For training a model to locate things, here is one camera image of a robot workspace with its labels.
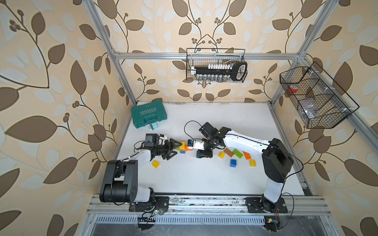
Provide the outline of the yellow lego brick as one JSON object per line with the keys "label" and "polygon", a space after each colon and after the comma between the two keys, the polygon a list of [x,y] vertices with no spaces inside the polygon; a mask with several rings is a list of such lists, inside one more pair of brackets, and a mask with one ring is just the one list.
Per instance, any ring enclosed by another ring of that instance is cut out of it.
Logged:
{"label": "yellow lego brick", "polygon": [[256,161],[251,159],[250,160],[250,167],[256,167],[256,166],[257,166]]}
{"label": "yellow lego brick", "polygon": [[154,160],[153,163],[152,163],[152,166],[157,169],[160,166],[160,163],[158,161]]}
{"label": "yellow lego brick", "polygon": [[223,151],[219,152],[218,157],[221,158],[221,159],[224,159],[224,157],[225,157],[225,152],[223,152]]}
{"label": "yellow lego brick", "polygon": [[181,142],[181,145],[179,146],[179,150],[185,150],[185,142]]}

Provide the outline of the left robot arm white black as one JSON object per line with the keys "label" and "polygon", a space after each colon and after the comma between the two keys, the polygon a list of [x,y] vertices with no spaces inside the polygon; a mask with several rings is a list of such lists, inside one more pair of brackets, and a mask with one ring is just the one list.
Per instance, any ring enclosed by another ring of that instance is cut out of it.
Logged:
{"label": "left robot arm white black", "polygon": [[165,160],[177,154],[176,148],[182,145],[174,139],[165,141],[144,141],[135,153],[124,158],[111,160],[107,163],[101,184],[99,199],[103,203],[146,203],[153,204],[155,193],[151,187],[138,185],[138,170],[152,161],[155,156]]}

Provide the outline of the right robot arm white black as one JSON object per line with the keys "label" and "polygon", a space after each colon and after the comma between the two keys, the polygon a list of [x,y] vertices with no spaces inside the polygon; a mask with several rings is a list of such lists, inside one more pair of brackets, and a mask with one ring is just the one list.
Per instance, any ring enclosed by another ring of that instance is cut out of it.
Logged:
{"label": "right robot arm white black", "polygon": [[260,157],[267,176],[261,201],[271,204],[278,202],[286,178],[294,164],[293,157],[281,140],[277,138],[270,141],[256,139],[239,134],[227,127],[218,130],[209,123],[204,124],[199,131],[204,139],[202,139],[201,147],[197,148],[198,158],[213,157],[213,150],[219,146],[235,148]]}

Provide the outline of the blue lego brick right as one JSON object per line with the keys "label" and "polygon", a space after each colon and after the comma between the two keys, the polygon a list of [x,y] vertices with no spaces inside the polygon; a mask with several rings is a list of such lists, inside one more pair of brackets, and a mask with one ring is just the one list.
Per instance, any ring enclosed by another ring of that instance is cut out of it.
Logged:
{"label": "blue lego brick right", "polygon": [[235,168],[236,166],[237,166],[237,160],[232,159],[232,160],[230,161],[230,167]]}

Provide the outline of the orange lego plate right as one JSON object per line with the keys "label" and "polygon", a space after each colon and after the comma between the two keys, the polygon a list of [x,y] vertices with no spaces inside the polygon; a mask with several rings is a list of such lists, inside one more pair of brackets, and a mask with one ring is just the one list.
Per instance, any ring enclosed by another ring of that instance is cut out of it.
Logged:
{"label": "orange lego plate right", "polygon": [[251,155],[249,153],[243,152],[243,154],[244,154],[246,160],[251,160],[252,159],[252,157],[251,157]]}

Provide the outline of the green plastic tool case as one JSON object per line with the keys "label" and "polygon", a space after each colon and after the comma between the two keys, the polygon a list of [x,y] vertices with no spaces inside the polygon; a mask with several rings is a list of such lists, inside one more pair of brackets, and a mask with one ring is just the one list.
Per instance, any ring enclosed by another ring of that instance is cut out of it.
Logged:
{"label": "green plastic tool case", "polygon": [[131,112],[132,121],[136,128],[167,120],[167,112],[161,100],[134,106]]}

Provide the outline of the black white tool in basket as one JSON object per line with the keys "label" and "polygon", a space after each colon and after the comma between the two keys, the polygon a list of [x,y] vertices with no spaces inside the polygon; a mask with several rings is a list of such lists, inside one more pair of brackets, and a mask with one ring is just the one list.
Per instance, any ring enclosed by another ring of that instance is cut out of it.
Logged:
{"label": "black white tool in basket", "polygon": [[191,75],[198,79],[217,82],[243,82],[248,74],[246,62],[232,61],[229,64],[209,64],[208,66],[193,66]]}

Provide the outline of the red object in basket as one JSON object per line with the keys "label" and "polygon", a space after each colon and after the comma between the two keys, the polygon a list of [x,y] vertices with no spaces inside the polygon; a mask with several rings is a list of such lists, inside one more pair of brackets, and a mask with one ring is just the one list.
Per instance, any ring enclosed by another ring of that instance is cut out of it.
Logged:
{"label": "red object in basket", "polygon": [[299,87],[297,85],[290,85],[288,88],[288,91],[292,94],[297,93],[299,90]]}

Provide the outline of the clear plastic bag in basket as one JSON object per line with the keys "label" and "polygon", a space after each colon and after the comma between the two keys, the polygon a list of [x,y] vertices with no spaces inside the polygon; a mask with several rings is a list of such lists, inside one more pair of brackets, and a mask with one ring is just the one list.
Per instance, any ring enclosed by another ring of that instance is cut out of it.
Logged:
{"label": "clear plastic bag in basket", "polygon": [[318,107],[314,98],[305,98],[300,100],[299,102],[309,119],[319,116]]}

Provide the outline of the teal USB wall charger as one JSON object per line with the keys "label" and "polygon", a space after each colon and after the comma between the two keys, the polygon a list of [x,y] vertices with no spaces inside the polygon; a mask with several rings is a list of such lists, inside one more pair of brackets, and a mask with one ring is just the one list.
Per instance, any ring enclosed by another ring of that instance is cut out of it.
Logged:
{"label": "teal USB wall charger", "polygon": [[156,129],[158,129],[158,124],[157,124],[157,123],[149,124],[149,128],[150,128],[151,130],[156,130]]}

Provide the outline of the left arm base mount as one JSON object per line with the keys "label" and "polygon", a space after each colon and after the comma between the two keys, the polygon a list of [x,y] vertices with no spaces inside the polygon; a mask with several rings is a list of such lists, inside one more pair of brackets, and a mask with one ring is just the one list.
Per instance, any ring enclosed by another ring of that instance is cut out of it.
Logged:
{"label": "left arm base mount", "polygon": [[131,203],[129,212],[152,212],[157,211],[158,214],[164,214],[169,208],[169,197],[157,196],[148,202]]}

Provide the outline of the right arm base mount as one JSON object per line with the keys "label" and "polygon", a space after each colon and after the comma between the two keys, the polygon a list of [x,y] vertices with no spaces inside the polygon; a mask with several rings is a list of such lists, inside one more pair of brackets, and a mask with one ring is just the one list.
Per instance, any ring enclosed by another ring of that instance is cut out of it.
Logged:
{"label": "right arm base mount", "polygon": [[283,198],[279,198],[276,203],[272,203],[263,196],[247,197],[245,203],[248,213],[288,213],[286,203]]}

